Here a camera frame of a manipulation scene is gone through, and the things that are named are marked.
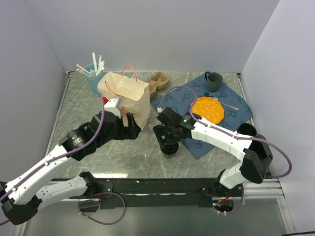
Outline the dark takeout coffee cup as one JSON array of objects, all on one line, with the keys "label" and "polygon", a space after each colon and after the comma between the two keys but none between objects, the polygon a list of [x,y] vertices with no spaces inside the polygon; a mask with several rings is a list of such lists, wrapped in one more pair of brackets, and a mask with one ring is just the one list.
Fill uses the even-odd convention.
[{"label": "dark takeout coffee cup", "polygon": [[165,158],[171,159],[171,158],[175,157],[176,154],[175,153],[163,153],[163,156]]}]

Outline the brown paper takeout bag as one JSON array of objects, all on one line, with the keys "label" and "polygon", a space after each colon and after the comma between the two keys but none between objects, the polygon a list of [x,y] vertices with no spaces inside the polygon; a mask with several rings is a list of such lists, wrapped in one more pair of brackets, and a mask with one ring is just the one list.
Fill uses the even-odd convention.
[{"label": "brown paper takeout bag", "polygon": [[147,82],[127,77],[123,72],[108,72],[99,81],[97,89],[108,100],[121,99],[119,111],[124,124],[127,124],[126,115],[132,113],[137,125],[144,129],[150,116],[150,91]]}]

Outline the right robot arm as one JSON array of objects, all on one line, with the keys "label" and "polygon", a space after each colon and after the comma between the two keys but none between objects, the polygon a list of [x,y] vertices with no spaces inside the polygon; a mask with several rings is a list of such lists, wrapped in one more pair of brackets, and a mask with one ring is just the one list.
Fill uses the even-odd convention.
[{"label": "right robot arm", "polygon": [[154,126],[153,131],[164,154],[174,155],[179,142],[194,139],[216,146],[239,160],[235,166],[220,172],[215,184],[219,195],[228,195],[244,182],[260,184],[265,179],[273,156],[263,136],[233,132],[190,112],[181,116],[169,107],[157,119],[160,124]]}]

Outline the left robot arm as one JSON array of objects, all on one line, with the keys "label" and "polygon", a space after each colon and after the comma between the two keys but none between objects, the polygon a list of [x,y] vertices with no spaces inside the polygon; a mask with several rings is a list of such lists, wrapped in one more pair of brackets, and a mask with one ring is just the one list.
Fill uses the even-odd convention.
[{"label": "left robot arm", "polygon": [[48,205],[66,198],[93,197],[100,186],[90,172],[47,186],[59,171],[81,161],[111,140],[135,140],[141,128],[133,114],[127,114],[128,125],[109,111],[100,112],[92,120],[71,130],[59,144],[26,173],[0,184],[1,209],[8,222],[20,225],[33,218]]}]

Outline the black coffee cup lid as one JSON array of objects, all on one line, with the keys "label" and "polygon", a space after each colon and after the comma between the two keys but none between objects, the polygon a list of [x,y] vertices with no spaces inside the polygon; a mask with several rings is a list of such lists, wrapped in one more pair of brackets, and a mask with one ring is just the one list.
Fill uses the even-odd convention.
[{"label": "black coffee cup lid", "polygon": [[176,153],[179,149],[179,144],[167,145],[161,149],[162,153]]}]

